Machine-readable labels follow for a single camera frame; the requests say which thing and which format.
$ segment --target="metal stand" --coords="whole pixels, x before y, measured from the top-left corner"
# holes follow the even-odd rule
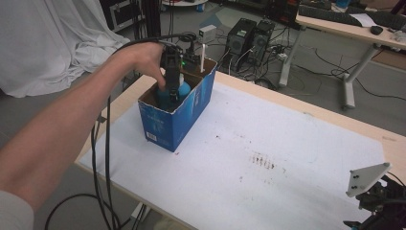
[[[352,71],[350,75],[344,75],[344,92],[345,92],[345,108],[355,108],[354,91],[352,88],[352,83],[358,77],[359,73],[365,68],[371,58],[379,50],[380,44],[373,44],[370,49],[362,56],[361,61],[358,63],[357,67]]]
[[[289,57],[284,60],[281,77],[280,77],[280,81],[279,81],[280,87],[287,86],[287,79],[289,78],[290,62],[292,62],[292,58],[293,58],[296,50],[298,49],[299,44],[301,43],[301,37],[302,37],[302,34],[305,32],[305,29],[306,29],[306,26],[301,27],[298,37],[296,38],[295,43],[293,44],[292,50],[290,51]]]

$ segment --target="floor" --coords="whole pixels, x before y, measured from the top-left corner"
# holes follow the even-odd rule
[[[219,7],[217,4],[208,3],[204,12],[196,12],[193,8],[173,8],[173,30],[175,33],[190,31],[197,33],[198,28],[214,24],[217,26],[217,39],[210,44],[207,50],[207,57],[220,60],[224,54],[224,36],[237,23],[241,17],[260,21],[261,15],[254,15],[249,12],[243,12],[242,9],[233,9]],[[169,30],[169,11],[162,12],[162,35],[166,35]],[[277,25],[273,37],[283,32],[283,25]],[[118,32],[120,35],[132,36],[131,28],[126,28]],[[283,34],[272,40],[271,45],[292,45],[297,32],[294,30],[285,30]],[[327,46],[329,41],[317,40],[322,45]],[[263,68],[251,68],[243,73],[231,74],[249,81],[256,78],[267,68],[265,75],[275,85],[278,83],[279,73],[282,62],[280,60],[271,60]],[[278,92],[289,95],[301,101],[310,104],[316,104],[320,107],[334,111],[336,113],[351,117],[355,120],[371,124],[376,127],[388,129],[389,131],[406,136],[406,72],[404,70],[388,67],[379,63],[371,62],[360,74],[359,80],[364,87],[373,94],[381,96],[396,96],[401,99],[390,97],[376,97],[364,90],[360,83],[354,84],[356,108],[343,109],[343,91],[341,80],[334,76],[325,76],[317,73],[337,73],[334,69],[349,68],[359,59],[352,57],[343,57],[330,50],[324,50],[318,47],[301,45],[298,53],[294,57],[293,67],[290,72],[290,79],[287,87],[278,89]],[[220,68],[220,71],[228,73],[228,68]],[[120,85],[114,91],[113,98],[120,95],[123,90]],[[35,113],[54,100],[61,93],[43,95],[37,97],[27,97],[24,99],[15,99],[4,94],[0,95],[0,147],[12,138],[14,133],[23,127]],[[43,229],[45,221],[51,210],[65,197],[77,193],[93,193],[92,176],[86,170],[72,165],[63,177],[60,186],[53,195],[47,200],[44,206],[35,215],[34,229]],[[121,221],[128,219],[138,204],[138,201],[126,193],[113,190],[114,208]],[[162,215],[152,211],[138,229],[153,229],[154,224],[162,218]],[[132,229],[132,219],[124,229]],[[100,209],[95,199],[88,197],[75,198],[64,203],[50,222],[50,229],[106,229],[103,223]]]

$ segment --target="stain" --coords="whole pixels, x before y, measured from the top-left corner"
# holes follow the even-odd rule
[[[388,140],[388,141],[393,141],[396,142],[396,139],[392,138],[392,137],[386,137],[386,136],[382,136],[382,139],[384,140]]]
[[[304,112],[304,115],[309,115],[310,117],[314,117],[313,114],[311,114],[309,112]]]

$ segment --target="blue box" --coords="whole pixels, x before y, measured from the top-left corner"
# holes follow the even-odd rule
[[[155,83],[139,99],[144,133],[148,141],[176,151],[194,122],[203,112],[212,96],[216,62],[205,59],[204,72],[186,72],[181,70],[185,82],[191,86],[191,93],[173,112],[158,108],[158,85]]]

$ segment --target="black box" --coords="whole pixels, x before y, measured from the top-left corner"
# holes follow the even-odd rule
[[[248,58],[251,48],[256,21],[241,18],[227,35],[227,44],[224,51],[223,65],[239,70],[241,64]]]

